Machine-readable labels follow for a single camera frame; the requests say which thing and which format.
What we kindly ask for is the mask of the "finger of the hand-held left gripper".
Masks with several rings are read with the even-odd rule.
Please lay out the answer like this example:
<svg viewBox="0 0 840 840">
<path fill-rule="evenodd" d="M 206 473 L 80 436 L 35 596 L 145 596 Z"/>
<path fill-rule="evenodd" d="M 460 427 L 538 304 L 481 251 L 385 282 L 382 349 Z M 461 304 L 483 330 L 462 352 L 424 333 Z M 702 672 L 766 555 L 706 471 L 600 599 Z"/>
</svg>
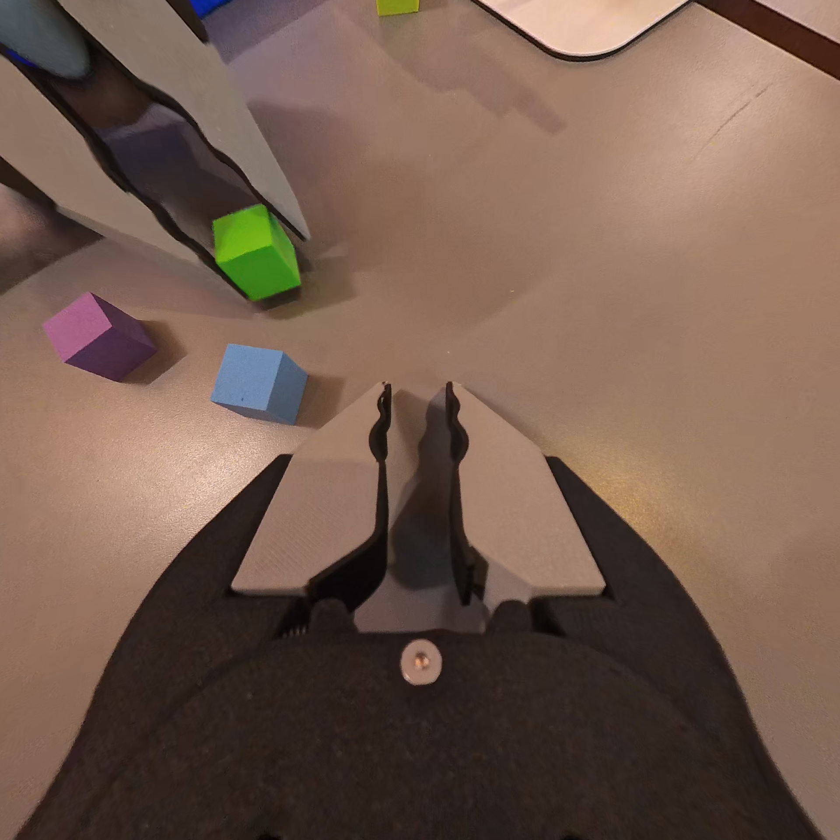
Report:
<svg viewBox="0 0 840 840">
<path fill-rule="evenodd" d="M 295 236 L 310 239 L 298 199 L 235 79 L 175 7 L 165 1 L 59 5 L 151 98 L 188 121 Z"/>
<path fill-rule="evenodd" d="M 210 250 L 134 189 L 96 130 L 44 79 L 2 56 L 1 94 L 4 183 L 168 270 L 215 275 L 246 299 Z"/>
</svg>

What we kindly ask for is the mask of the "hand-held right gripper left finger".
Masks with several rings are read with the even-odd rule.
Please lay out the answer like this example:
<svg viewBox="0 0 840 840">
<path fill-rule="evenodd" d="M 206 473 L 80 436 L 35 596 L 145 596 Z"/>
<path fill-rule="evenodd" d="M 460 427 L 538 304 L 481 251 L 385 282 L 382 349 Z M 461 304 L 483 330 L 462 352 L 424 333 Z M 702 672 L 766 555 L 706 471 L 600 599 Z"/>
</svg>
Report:
<svg viewBox="0 0 840 840">
<path fill-rule="evenodd" d="M 382 382 L 307 438 L 288 467 L 232 581 L 241 595 L 341 601 L 358 609 L 387 568 L 387 434 Z"/>
</svg>

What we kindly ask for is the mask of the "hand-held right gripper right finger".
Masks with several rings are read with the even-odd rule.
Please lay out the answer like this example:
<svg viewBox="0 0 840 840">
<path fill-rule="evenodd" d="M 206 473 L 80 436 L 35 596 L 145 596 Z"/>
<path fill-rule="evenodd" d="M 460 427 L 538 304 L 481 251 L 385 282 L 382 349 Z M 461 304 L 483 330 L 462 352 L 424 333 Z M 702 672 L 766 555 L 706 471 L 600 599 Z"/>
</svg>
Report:
<svg viewBox="0 0 840 840">
<path fill-rule="evenodd" d="M 461 604 L 602 595 L 602 573 L 539 447 L 461 384 L 447 383 L 445 415 Z"/>
</svg>

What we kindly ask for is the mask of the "blue foam cube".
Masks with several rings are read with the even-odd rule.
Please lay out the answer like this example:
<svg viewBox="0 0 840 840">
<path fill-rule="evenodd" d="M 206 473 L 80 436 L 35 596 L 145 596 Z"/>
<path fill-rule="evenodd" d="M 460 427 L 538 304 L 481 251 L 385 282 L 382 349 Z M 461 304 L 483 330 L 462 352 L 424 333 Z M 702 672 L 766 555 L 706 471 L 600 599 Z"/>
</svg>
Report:
<svg viewBox="0 0 840 840">
<path fill-rule="evenodd" d="M 229 343 L 210 401 L 243 417 L 295 425 L 307 383 L 308 373 L 287 353 Z"/>
</svg>

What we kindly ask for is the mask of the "purple foam cube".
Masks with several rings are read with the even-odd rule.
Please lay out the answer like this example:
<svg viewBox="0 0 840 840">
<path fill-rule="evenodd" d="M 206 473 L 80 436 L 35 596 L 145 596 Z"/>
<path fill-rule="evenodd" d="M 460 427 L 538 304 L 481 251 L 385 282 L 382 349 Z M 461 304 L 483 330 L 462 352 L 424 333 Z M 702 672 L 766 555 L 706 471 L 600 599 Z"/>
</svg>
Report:
<svg viewBox="0 0 840 840">
<path fill-rule="evenodd" d="M 86 293 L 43 323 L 65 363 L 122 382 L 157 352 L 142 322 L 93 293 Z"/>
</svg>

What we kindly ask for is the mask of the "green foam cube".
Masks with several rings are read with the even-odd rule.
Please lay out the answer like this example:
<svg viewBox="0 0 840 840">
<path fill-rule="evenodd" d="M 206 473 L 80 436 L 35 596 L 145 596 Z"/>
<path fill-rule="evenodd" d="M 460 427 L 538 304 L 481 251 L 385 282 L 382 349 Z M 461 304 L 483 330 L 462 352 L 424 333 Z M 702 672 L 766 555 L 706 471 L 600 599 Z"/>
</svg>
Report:
<svg viewBox="0 0 840 840">
<path fill-rule="evenodd" d="M 217 267 L 248 301 L 266 301 L 301 287 L 295 247 L 265 205 L 215 218 L 212 230 Z"/>
</svg>

